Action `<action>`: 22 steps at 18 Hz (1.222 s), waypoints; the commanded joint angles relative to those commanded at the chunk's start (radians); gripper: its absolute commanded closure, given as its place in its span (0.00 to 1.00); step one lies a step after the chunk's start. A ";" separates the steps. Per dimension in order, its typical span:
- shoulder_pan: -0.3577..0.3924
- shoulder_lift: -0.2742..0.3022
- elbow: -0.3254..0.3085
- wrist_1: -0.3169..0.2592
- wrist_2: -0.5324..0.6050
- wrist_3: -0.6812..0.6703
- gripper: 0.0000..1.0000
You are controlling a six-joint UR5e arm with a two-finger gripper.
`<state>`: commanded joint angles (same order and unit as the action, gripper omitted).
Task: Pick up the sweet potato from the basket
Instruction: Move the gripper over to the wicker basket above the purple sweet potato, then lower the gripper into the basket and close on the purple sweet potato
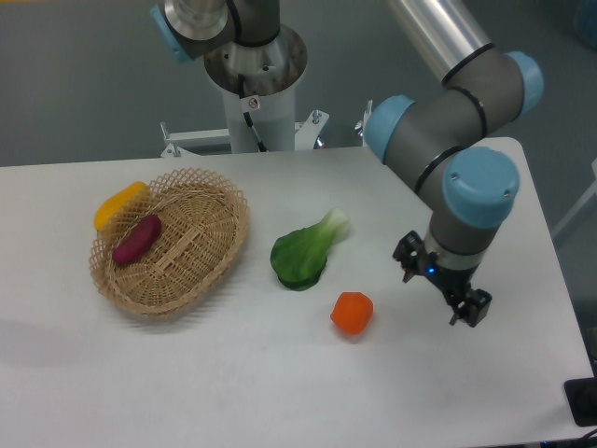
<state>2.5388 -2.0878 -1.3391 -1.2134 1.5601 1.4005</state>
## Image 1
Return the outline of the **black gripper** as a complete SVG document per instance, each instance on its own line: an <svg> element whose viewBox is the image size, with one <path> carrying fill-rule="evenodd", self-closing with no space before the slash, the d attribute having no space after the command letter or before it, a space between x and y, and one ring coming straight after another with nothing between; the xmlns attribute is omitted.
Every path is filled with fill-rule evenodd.
<svg viewBox="0 0 597 448"><path fill-rule="evenodd" d="M451 326L461 321L474 328L485 318L493 297L471 286L472 276L482 261L482 252L457 254L442 246L431 234L421 238L416 231L410 231L398 241L393 259L403 270L404 283L421 275L442 292L447 303L454 303Z"/></svg>

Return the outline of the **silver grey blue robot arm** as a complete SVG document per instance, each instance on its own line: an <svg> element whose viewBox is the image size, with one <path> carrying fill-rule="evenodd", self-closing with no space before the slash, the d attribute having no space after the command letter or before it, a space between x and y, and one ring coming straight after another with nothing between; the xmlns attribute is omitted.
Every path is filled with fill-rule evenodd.
<svg viewBox="0 0 597 448"><path fill-rule="evenodd" d="M459 1L395 1L392 9L444 91L429 105L398 95L371 108L364 141L432 212L425 236L405 235L395 260L473 327L492 298L470 281L520 185L512 160L480 141L537 105L543 75L527 55L499 51ZM177 61L203 59L222 92L234 152L298 148L294 89L307 52L278 2L160 1L150 15Z"/></svg>

